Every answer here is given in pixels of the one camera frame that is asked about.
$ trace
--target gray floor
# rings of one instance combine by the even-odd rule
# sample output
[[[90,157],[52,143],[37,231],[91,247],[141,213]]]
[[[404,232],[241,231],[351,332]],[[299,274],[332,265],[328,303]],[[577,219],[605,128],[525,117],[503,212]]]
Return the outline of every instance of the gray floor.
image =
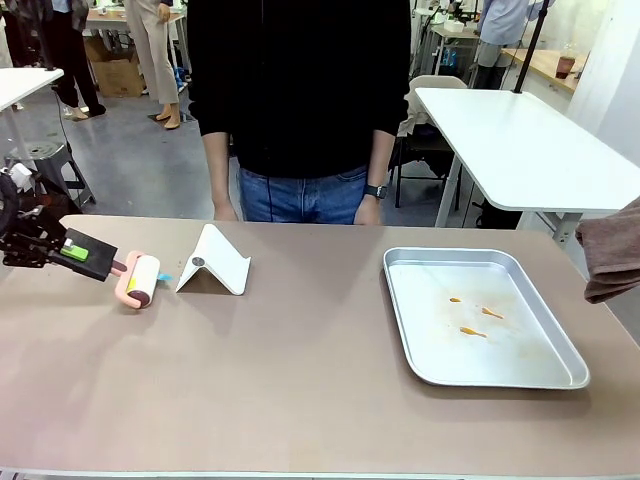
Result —
[[[186,92],[182,94],[187,110]],[[147,97],[105,99],[107,115],[84,122],[63,120],[62,124],[74,156],[98,203],[87,213],[145,217],[211,219],[209,174],[197,123],[187,123],[166,132],[147,119],[158,105]],[[58,106],[48,89],[29,96],[25,109],[17,114],[27,141],[64,141]],[[8,140],[6,123],[0,121],[0,154],[15,147]],[[237,164],[232,162],[233,172]],[[412,164],[406,175],[429,173],[423,165]],[[462,225],[471,182],[463,176],[461,210],[452,215],[450,225]],[[232,200],[237,204],[237,188],[230,182]],[[404,180],[402,208],[394,207],[395,190],[383,203],[387,225],[431,227],[442,195],[439,182]],[[476,189],[474,200],[479,201]],[[472,226],[478,211],[471,207],[466,226]],[[0,269],[0,278],[6,269]],[[638,289],[610,302],[610,308],[625,324],[636,341],[640,340],[640,292]]]

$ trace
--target white tablet stand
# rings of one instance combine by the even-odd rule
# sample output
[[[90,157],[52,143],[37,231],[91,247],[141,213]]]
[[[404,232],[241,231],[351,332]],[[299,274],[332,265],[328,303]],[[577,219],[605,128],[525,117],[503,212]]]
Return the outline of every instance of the white tablet stand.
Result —
[[[176,292],[205,268],[234,295],[242,295],[247,286],[251,257],[244,258],[215,226],[202,229],[195,251],[189,257],[178,282]]]

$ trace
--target jeans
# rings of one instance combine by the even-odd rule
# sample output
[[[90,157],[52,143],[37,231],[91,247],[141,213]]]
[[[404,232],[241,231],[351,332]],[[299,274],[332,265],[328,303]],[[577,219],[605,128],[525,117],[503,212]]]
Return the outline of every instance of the jeans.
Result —
[[[352,225],[367,185],[366,166],[324,178],[269,178],[238,174],[240,202],[248,222]]]

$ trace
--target light blue shirt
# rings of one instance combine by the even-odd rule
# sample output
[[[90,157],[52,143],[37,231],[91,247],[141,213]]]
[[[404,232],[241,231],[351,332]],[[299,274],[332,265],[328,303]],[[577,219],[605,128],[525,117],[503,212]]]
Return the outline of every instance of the light blue shirt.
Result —
[[[71,11],[71,6],[69,5],[69,0],[52,0],[53,10],[60,13],[69,13]]]
[[[556,0],[550,0],[549,6]],[[527,20],[535,20],[542,2],[529,5],[529,0],[484,0],[478,24],[480,40],[491,45],[511,45],[520,41]]]

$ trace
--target hand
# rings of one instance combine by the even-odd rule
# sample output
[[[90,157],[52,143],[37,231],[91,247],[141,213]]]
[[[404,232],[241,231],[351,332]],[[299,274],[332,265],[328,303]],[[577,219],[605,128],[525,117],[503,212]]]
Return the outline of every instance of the hand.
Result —
[[[233,209],[233,205],[231,202],[225,202],[220,205],[214,205],[215,212],[213,214],[213,219],[216,221],[223,222],[237,222],[238,215],[236,211]]]
[[[380,222],[380,203],[371,195],[365,195],[356,212],[354,225],[382,225]]]
[[[161,23],[167,23],[171,17],[171,9],[166,3],[158,5],[158,18]]]

